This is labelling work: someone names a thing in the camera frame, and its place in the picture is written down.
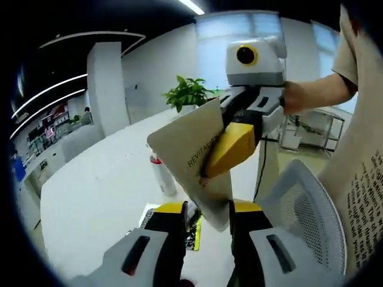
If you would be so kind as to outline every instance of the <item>beige t-shirt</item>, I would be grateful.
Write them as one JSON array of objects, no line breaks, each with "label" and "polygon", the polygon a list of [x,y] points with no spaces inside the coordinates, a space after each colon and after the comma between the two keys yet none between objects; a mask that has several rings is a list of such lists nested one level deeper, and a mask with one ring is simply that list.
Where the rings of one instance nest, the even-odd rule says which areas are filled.
[{"label": "beige t-shirt", "polygon": [[344,7],[333,70],[358,86],[358,101],[320,181],[341,216],[354,274],[383,234],[383,59],[367,34],[354,35]]}]

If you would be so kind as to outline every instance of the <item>window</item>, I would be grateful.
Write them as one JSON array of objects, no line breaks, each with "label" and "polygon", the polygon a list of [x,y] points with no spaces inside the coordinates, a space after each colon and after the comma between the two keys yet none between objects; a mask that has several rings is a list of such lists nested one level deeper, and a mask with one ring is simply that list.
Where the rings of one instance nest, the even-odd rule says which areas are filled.
[{"label": "window", "polygon": [[206,88],[224,90],[226,47],[230,42],[259,36],[281,35],[279,16],[271,12],[220,13],[196,18],[197,71]]},{"label": "window", "polygon": [[[318,47],[320,77],[322,78],[333,73],[332,67],[338,52],[340,36],[339,32],[316,22],[312,23],[312,27],[314,29],[315,40]],[[358,94],[356,94],[351,100],[337,105],[336,107],[353,114],[357,98]]]}]

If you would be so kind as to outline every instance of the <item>person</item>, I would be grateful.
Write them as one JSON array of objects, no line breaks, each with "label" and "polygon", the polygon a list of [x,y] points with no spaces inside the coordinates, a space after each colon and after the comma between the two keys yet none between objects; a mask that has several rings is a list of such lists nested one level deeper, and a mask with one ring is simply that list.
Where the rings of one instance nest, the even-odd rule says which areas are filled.
[{"label": "person", "polygon": [[381,47],[345,6],[340,27],[334,73],[313,82],[287,82],[284,112],[337,105],[358,92],[349,127],[319,175],[344,227],[350,276],[367,263],[383,234],[383,61]]},{"label": "person", "polygon": [[93,124],[93,118],[92,118],[92,113],[90,112],[90,108],[88,106],[85,107],[84,109],[84,114],[81,117],[81,125],[85,126],[87,124]]}]

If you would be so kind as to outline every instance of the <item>camera lens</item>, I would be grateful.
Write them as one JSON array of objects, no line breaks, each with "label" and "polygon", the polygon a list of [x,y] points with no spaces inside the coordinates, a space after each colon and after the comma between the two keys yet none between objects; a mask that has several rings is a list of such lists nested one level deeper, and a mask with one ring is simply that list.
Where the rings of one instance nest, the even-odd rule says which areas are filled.
[{"label": "camera lens", "polygon": [[254,62],[256,55],[249,47],[241,47],[237,51],[237,59],[245,65],[250,65]]}]

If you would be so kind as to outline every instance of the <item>beige paper bag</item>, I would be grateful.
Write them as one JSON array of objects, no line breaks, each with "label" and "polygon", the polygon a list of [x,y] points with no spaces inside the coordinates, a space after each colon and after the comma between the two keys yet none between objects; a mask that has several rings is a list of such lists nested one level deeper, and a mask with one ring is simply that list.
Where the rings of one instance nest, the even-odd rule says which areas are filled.
[{"label": "beige paper bag", "polygon": [[228,199],[232,199],[230,172],[202,179],[200,169],[216,137],[223,131],[219,99],[178,118],[149,135],[149,146],[218,231],[229,223]]}]

